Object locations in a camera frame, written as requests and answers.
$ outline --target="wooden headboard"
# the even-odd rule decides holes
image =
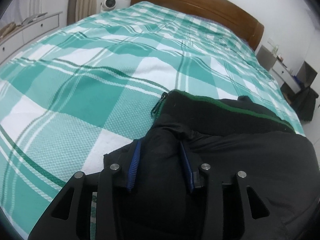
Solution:
[[[131,0],[131,5],[141,1],[221,23],[246,40],[253,50],[257,49],[263,35],[264,26],[228,0]]]

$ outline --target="plaid bedspread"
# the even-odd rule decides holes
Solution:
[[[0,205],[18,232],[28,237],[76,171],[100,171],[103,154],[144,136],[172,89],[248,95],[303,134],[276,81],[228,29],[148,2],[88,17],[0,68]]]

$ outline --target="zipper pull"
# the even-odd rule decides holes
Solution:
[[[154,106],[154,108],[152,108],[151,110],[151,116],[154,117],[154,115],[158,112],[161,103],[165,100],[165,98],[168,96],[167,92],[163,92],[161,95],[161,98],[159,99],[159,101],[156,103],[156,105]]]

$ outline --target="metal screw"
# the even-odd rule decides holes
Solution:
[[[247,174],[244,171],[238,171],[238,176],[240,178],[245,178],[247,176]]]
[[[76,179],[79,179],[79,178],[81,178],[83,176],[83,172],[82,171],[77,171],[76,173],[75,173],[75,178]]]
[[[114,163],[110,165],[110,169],[112,169],[113,171],[116,171],[119,168],[120,168],[120,165],[118,163]]]
[[[201,164],[201,168],[207,171],[207,170],[209,170],[211,168],[211,166],[208,163],[202,163]]]

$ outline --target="black cloth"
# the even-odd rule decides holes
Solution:
[[[291,104],[300,120],[311,122],[319,95],[310,87],[301,90]]]
[[[224,184],[232,184],[238,171],[254,178],[289,238],[295,238],[306,225],[320,195],[319,167],[312,144],[273,113],[269,113],[273,118],[267,118],[269,110],[248,100],[220,102],[237,109],[246,108],[245,102],[248,109],[262,115],[235,111],[186,93],[169,94],[159,118],[142,138],[134,191],[116,192],[128,239],[199,239],[205,196],[203,192],[187,192],[178,155],[182,139],[192,152],[222,174]],[[116,163],[129,147],[110,153],[105,166]],[[228,188],[225,191],[227,201],[232,193],[227,192]],[[232,205],[232,201],[228,202],[226,210]],[[225,214],[224,239],[234,239],[234,211]],[[282,239],[274,229],[270,230],[272,239]]]

